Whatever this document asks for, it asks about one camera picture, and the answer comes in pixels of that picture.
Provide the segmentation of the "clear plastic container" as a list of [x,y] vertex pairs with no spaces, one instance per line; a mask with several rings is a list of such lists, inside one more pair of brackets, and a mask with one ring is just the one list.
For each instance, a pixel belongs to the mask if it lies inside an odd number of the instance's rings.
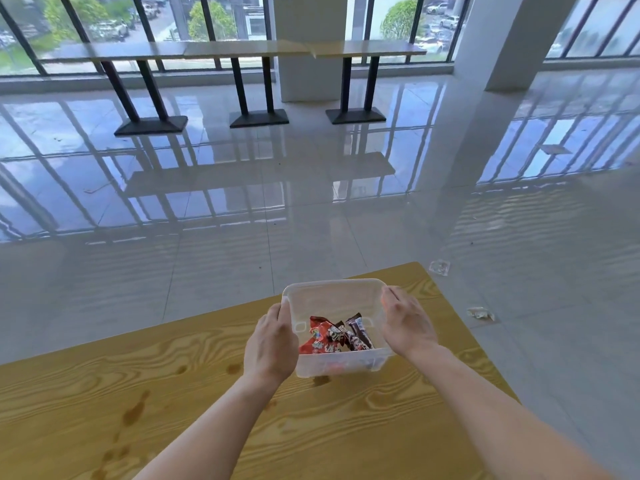
[[377,279],[328,280],[295,283],[287,286],[282,301],[291,306],[292,329],[299,346],[310,338],[311,316],[324,317],[334,325],[361,313],[364,327],[374,349],[340,353],[300,355],[296,375],[299,378],[335,376],[356,372],[377,372],[394,352],[382,336],[385,314],[381,305],[384,282]]

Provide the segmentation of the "person's left hand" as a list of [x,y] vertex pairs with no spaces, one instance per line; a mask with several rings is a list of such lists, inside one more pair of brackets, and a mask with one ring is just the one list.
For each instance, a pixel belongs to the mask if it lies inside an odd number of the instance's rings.
[[269,307],[248,339],[243,375],[252,383],[276,391],[292,375],[299,359],[299,340],[287,340],[278,332],[280,303]]

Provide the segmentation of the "person's left forearm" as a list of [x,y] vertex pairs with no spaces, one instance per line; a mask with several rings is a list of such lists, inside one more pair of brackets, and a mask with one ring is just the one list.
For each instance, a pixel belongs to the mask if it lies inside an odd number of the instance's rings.
[[261,412],[283,378],[245,374],[133,480],[230,480]]

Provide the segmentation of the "dark brown snack packet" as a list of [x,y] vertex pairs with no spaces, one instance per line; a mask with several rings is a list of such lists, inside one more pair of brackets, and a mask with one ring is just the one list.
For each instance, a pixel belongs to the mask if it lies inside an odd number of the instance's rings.
[[345,344],[350,351],[374,349],[372,339],[364,327],[361,313],[348,318],[346,322],[339,322],[337,327],[342,332]]

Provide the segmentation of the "person's right hand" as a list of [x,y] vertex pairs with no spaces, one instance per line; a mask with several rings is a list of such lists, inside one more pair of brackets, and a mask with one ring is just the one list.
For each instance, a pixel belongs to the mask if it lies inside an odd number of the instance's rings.
[[392,339],[385,340],[393,352],[414,362],[416,357],[438,345],[436,330],[414,296],[390,285],[383,287],[381,295],[396,295]]

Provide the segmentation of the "black window railing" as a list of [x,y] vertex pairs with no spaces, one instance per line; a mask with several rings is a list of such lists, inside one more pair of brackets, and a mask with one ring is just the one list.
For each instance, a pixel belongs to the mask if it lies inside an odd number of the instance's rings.
[[[0,77],[92,75],[100,64],[47,61],[83,42],[276,39],[275,0],[0,0]],[[399,40],[423,55],[382,64],[452,63],[475,0],[346,0],[338,39]]]

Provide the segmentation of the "person's right forearm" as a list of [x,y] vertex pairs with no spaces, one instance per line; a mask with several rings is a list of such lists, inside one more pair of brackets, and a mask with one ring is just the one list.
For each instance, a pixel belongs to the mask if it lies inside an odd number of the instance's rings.
[[426,344],[406,358],[436,388],[498,480],[614,480],[574,442],[447,348]]

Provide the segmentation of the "long wooden bar table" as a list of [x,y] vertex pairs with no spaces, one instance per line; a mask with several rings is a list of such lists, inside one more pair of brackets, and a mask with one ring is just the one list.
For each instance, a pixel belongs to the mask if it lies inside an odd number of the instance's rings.
[[[333,125],[384,122],[386,117],[372,104],[380,58],[382,56],[425,55],[427,53],[424,48],[418,45],[398,40],[327,41],[309,43],[307,47],[316,59],[329,57],[342,60],[340,108],[326,110],[326,115]],[[371,63],[367,76],[364,106],[350,109],[349,91],[354,57],[363,59],[369,57]]]
[[[156,80],[149,66],[155,59],[181,59],[188,47],[185,41],[143,41],[133,44],[117,42],[66,45],[40,58],[43,63],[97,63],[105,72],[128,119],[115,131],[116,137],[180,134],[187,116],[169,116]],[[156,117],[142,118],[132,103],[114,63],[133,61],[138,65],[145,87],[156,110]]]
[[[240,108],[240,112],[230,114],[230,128],[233,129],[288,124],[289,119],[285,110],[274,107],[270,60],[273,57],[309,54],[310,50],[304,44],[288,40],[192,41],[186,44],[182,57],[185,59],[229,58]],[[242,57],[261,59],[267,106],[264,111],[248,110],[239,63]]]

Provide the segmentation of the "red snack packet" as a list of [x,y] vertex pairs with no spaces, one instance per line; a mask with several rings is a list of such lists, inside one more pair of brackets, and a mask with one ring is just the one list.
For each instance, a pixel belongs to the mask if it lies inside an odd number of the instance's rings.
[[347,346],[346,333],[324,317],[311,316],[310,338],[299,346],[300,355],[340,353]]

